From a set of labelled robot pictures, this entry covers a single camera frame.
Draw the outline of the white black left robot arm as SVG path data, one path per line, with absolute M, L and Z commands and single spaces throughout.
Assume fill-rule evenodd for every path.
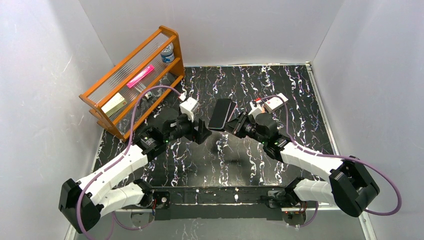
M 62 186 L 59 211 L 79 234 L 88 234 L 101 217 L 131 205 L 153 203 L 152 187 L 143 180 L 117 187 L 123 178 L 164 153 L 168 143 L 186 138 L 198 145 L 212 134 L 202 119 L 191 121 L 187 114 L 175 119 L 154 119 L 143 127 L 127 148 L 93 173 Z

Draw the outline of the black phone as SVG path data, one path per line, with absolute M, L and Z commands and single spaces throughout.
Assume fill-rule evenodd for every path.
M 232 100 L 229 98 L 220 98 L 216 101 L 212 116 L 208 123 L 208 129 L 217 131 L 224 128 L 231 104 Z

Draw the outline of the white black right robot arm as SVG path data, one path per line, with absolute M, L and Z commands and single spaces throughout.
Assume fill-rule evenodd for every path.
M 366 167 L 356 159 L 325 157 L 308 148 L 300 149 L 279 132 L 269 113 L 256 117 L 243 112 L 224 125 L 224 130 L 238 138 L 249 137 L 263 144 L 263 151 L 274 160 L 304 169 L 320 177 L 313 181 L 297 178 L 284 189 L 284 200 L 316 201 L 337 205 L 351 217 L 358 217 L 380 193 L 380 188 Z

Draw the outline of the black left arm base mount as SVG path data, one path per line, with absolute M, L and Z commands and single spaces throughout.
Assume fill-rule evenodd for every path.
M 169 191 L 156 190 L 152 193 L 154 209 L 168 209 L 171 204 L 171 194 Z

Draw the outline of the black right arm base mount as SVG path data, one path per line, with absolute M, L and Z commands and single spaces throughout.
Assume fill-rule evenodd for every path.
M 292 206 L 286 197 L 285 190 L 269 190 L 266 195 L 260 196 L 260 202 L 270 209 L 281 209 Z

